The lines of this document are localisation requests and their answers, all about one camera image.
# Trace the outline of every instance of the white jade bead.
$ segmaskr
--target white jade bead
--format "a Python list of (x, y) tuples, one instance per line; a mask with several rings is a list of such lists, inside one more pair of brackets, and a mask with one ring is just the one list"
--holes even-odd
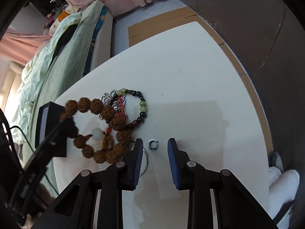
[(94, 128), (92, 130), (92, 138), (95, 140), (95, 141), (102, 141), (104, 139), (104, 134), (103, 134), (103, 131), (100, 129), (100, 128)]

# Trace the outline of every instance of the brown bead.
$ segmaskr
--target brown bead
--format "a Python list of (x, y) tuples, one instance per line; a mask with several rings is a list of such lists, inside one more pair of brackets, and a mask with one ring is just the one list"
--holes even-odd
[(98, 115), (103, 108), (103, 103), (100, 99), (93, 99), (90, 103), (91, 113)]
[(115, 116), (115, 111), (112, 106), (104, 106), (101, 110), (101, 116), (105, 119), (105, 121), (111, 121)]
[(134, 121), (132, 122), (132, 125), (133, 125), (134, 127), (136, 127), (137, 124), (138, 124), (138, 121), (137, 121), (137, 120), (134, 120)]
[(69, 135), (70, 139), (75, 139), (78, 135), (78, 128), (74, 126), (74, 128), (71, 130), (71, 134)]
[(81, 152), (85, 158), (92, 158), (94, 156), (94, 149), (90, 145), (86, 145)]
[(127, 151), (127, 147), (123, 144), (116, 144), (116, 146), (113, 149), (118, 155), (121, 155)]
[(65, 119), (67, 118), (71, 118), (72, 116), (71, 115), (68, 115), (67, 113), (62, 113), (60, 116), (59, 116), (59, 121), (62, 122), (64, 121)]
[(67, 101), (65, 105), (65, 112), (71, 116), (75, 115), (75, 113), (77, 112), (77, 101), (75, 100)]
[(106, 134), (105, 135), (105, 138), (104, 138), (104, 140), (103, 140), (103, 142), (102, 142), (102, 149), (103, 150), (107, 150), (108, 149), (108, 145), (109, 145), (109, 142), (108, 142), (108, 136), (109, 134)]
[(113, 140), (113, 136), (111, 134), (108, 135), (108, 143), (109, 143), (110, 148), (114, 147), (114, 140)]
[(132, 132), (130, 130), (118, 131), (116, 133), (116, 139), (121, 144), (126, 144), (130, 141)]
[(117, 153), (112, 149), (112, 150), (107, 150), (106, 151), (106, 161), (110, 164), (116, 163), (117, 162)]
[(106, 152), (105, 151), (96, 151), (94, 153), (94, 160), (98, 164), (102, 164), (106, 161)]
[(124, 117), (115, 116), (110, 122), (109, 127), (113, 128), (116, 131), (121, 131), (126, 128), (126, 120)]
[(87, 142), (87, 140), (86, 140), (85, 136), (83, 136), (81, 134), (77, 135), (77, 137), (74, 139), (74, 145), (78, 149), (84, 148), (86, 146), (86, 142)]
[(77, 103), (77, 110), (81, 113), (86, 113), (90, 108), (90, 100), (89, 98), (82, 97)]
[(86, 136), (85, 136), (86, 141), (87, 141), (89, 138), (91, 138), (91, 137), (92, 137), (92, 134), (86, 135)]

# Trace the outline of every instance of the bed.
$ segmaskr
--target bed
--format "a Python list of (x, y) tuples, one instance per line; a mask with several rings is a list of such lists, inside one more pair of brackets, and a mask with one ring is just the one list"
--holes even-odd
[[(81, 13), (75, 13), (65, 18), (51, 41), (38, 56), (35, 56), (33, 60), (27, 63), (23, 70), (21, 75), (22, 84), (17, 91), (19, 103), (12, 125), (17, 124), (26, 132), (32, 146), (35, 145), (39, 108), (50, 101), (54, 102), (62, 93), (83, 77), (89, 48), (94, 46), (89, 65), (90, 71), (110, 59), (113, 17), (108, 11), (102, 17), (103, 23), (95, 41), (91, 39), (97, 21), (101, 18), (100, 13), (103, 8), (105, 7), (102, 2), (95, 1)], [(60, 31), (74, 24), (78, 24), (77, 29), (69, 42), (53, 59), (54, 48), (56, 48), (57, 41), (62, 34), (60, 34)], [(15, 130), (13, 134), (14, 142), (23, 144), (23, 162), (26, 163), (31, 157), (32, 151), (18, 130)], [(47, 176), (56, 187), (52, 161), (48, 166)], [(42, 183), (45, 184), (53, 196), (56, 196), (56, 192), (45, 179), (42, 180)]]

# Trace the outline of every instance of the beaded bracelet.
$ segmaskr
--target beaded bracelet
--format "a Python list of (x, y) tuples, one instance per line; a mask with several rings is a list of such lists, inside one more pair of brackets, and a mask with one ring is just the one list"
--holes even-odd
[[(141, 100), (140, 116), (129, 124), (127, 124), (127, 116), (121, 102), (121, 95), (124, 93), (138, 96)], [(112, 107), (112, 104), (116, 100), (120, 103), (119, 111), (115, 111)], [(84, 157), (93, 157), (97, 163), (104, 163), (106, 161), (112, 164), (120, 161), (121, 155), (127, 150), (127, 145), (131, 140), (132, 130), (143, 120), (143, 118), (146, 117), (147, 107), (142, 93), (134, 90), (120, 89), (113, 95), (109, 105), (104, 105), (99, 99), (93, 99), (90, 101), (89, 98), (86, 97), (82, 97), (78, 102), (75, 100), (69, 100), (65, 104), (65, 113), (61, 114), (60, 121), (63, 121), (66, 118), (71, 118), (77, 111), (86, 113), (89, 110), (93, 114), (99, 114), (100, 117), (104, 118), (109, 127), (107, 128), (106, 133), (99, 128), (95, 128), (92, 134), (86, 136), (78, 134), (78, 128), (75, 127), (73, 135), (69, 136), (74, 139), (74, 146), (82, 149)], [(112, 129), (117, 131), (116, 139), (118, 140), (118, 143), (116, 145), (114, 145), (114, 140), (111, 135)], [(86, 144), (87, 140), (92, 136), (96, 141), (103, 140), (101, 150), (94, 151), (92, 146)]]

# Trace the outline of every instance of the brown wall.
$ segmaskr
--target brown wall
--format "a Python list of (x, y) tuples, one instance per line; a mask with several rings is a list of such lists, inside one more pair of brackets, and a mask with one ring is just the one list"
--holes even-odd
[(284, 169), (301, 177), (294, 219), (305, 204), (304, 29), (281, 0), (181, 1), (210, 23), (251, 78)]

